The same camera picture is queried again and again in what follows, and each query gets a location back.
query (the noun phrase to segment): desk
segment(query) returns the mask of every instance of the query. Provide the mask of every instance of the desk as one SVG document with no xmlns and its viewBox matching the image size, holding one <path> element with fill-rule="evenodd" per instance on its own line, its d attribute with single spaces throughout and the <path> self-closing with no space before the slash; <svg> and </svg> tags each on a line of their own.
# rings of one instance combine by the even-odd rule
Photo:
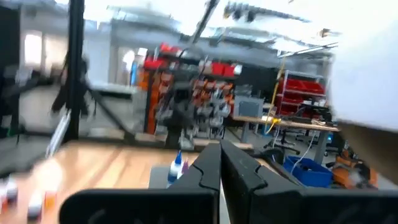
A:
<svg viewBox="0 0 398 224">
<path fill-rule="evenodd" d="M 252 118 L 245 116 L 238 116 L 238 117 L 235 116 L 233 117 L 233 119 L 236 121 L 244 121 L 242 135 L 241 135 L 241 142 L 247 143 L 248 133 L 249 133 L 249 123 L 272 124 L 273 117 L 263 116 L 262 118 Z M 322 125 L 315 120 L 312 121 L 312 124 L 298 123 L 293 121 L 281 121 L 279 123 L 276 123 L 275 126 L 320 131 L 318 138 L 317 152 L 314 158 L 314 161 L 319 164 L 322 163 L 323 155 L 325 154 L 326 151 L 326 144 L 329 132 L 340 131 L 338 128 Z"/>
<path fill-rule="evenodd" d="M 17 208 L 0 215 L 1 224 L 26 224 L 27 206 L 34 190 L 59 184 L 56 206 L 46 211 L 40 224 L 58 223 L 58 210 L 71 194 L 90 188 L 146 189 L 152 166 L 169 165 L 176 151 L 71 143 L 53 158 L 37 164 L 28 176 L 17 176 Z M 183 153 L 193 162 L 199 153 Z M 260 163 L 274 171 L 267 163 Z"/>
</svg>

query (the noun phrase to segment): glue bottle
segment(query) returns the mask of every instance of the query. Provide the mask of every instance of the glue bottle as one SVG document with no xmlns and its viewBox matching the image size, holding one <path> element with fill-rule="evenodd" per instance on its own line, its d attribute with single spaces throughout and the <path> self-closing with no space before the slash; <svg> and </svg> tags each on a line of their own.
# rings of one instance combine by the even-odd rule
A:
<svg viewBox="0 0 398 224">
<path fill-rule="evenodd" d="M 7 211 L 8 202 L 7 202 L 7 190 L 5 187 L 0 188 L 0 214 Z"/>
<path fill-rule="evenodd" d="M 182 155 L 181 151 L 178 152 L 175 160 L 170 165 L 169 174 L 167 176 L 167 187 L 170 187 L 178 177 L 178 173 L 182 170 Z"/>
<path fill-rule="evenodd" d="M 14 205 L 18 199 L 18 186 L 17 182 L 12 178 L 8 178 L 6 184 L 7 202 L 9 205 Z"/>
<path fill-rule="evenodd" d="M 27 219 L 28 221 L 37 222 L 42 217 L 43 209 L 43 196 L 42 194 L 35 192 L 30 198 Z"/>
</svg>

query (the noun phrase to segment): white bottle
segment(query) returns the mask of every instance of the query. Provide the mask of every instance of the white bottle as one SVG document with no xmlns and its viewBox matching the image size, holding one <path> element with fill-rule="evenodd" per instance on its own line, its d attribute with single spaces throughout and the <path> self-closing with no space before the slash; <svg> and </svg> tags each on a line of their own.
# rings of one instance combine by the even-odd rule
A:
<svg viewBox="0 0 398 224">
<path fill-rule="evenodd" d="M 10 177 L 7 180 L 6 189 L 7 189 L 7 201 L 9 203 L 17 202 L 18 186 L 17 186 L 17 182 L 12 177 Z"/>
<path fill-rule="evenodd" d="M 170 187 L 178 177 L 178 173 L 182 170 L 182 155 L 181 151 L 178 152 L 175 160 L 170 165 L 169 174 L 167 176 L 167 187 Z"/>
<path fill-rule="evenodd" d="M 27 210 L 28 221 L 40 220 L 42 216 L 42 209 L 43 209 L 43 196 L 42 194 L 35 192 L 30 198 L 28 205 L 28 210 Z"/>
</svg>

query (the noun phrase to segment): ceiling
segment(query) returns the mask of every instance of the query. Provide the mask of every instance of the ceiling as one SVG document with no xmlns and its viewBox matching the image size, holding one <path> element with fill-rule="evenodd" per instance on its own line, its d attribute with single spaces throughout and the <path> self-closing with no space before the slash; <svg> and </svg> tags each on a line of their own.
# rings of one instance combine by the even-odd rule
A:
<svg viewBox="0 0 398 224">
<path fill-rule="evenodd" d="M 68 0 L 8 0 L 23 1 L 24 4 L 45 2 L 57 9 L 67 10 Z M 344 27 L 344 14 L 349 14 L 359 0 L 351 0 L 351 4 L 342 0 L 244 0 L 239 1 L 272 11 L 257 15 L 251 23 L 242 17 L 235 21 L 232 17 L 223 18 L 224 8 L 228 0 L 219 0 L 214 8 L 206 27 L 200 37 L 212 38 L 235 37 L 252 42 L 266 43 L 268 48 L 296 52 L 310 47 L 338 42 L 338 36 Z M 144 19 L 159 26 L 169 26 L 185 35 L 193 35 L 197 24 L 206 11 L 207 0 L 85 0 L 85 19 L 109 22 L 111 19 L 142 22 Z M 303 17 L 311 22 L 285 19 L 277 12 Z M 331 29 L 329 37 L 321 38 L 318 33 L 323 29 Z"/>
</svg>

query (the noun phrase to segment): metal stand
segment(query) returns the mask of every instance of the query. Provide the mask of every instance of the metal stand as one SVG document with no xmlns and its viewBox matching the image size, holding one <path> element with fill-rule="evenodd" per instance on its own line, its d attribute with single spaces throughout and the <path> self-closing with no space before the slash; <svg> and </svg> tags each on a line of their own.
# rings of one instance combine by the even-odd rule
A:
<svg viewBox="0 0 398 224">
<path fill-rule="evenodd" d="M 326 151 L 326 144 L 328 142 L 329 131 L 321 131 L 318 138 L 317 152 L 315 153 L 314 161 L 322 164 L 323 156 Z"/>
<path fill-rule="evenodd" d="M 84 0 L 70 0 L 69 2 L 69 45 L 68 45 L 68 97 L 66 107 L 70 109 L 70 124 L 65 134 L 64 142 L 78 139 L 80 106 L 83 91 L 80 84 L 81 52 L 83 48 L 83 31 L 85 11 Z"/>
<path fill-rule="evenodd" d="M 249 122 L 244 122 L 242 128 L 241 143 L 248 143 L 248 135 L 249 135 Z"/>
</svg>

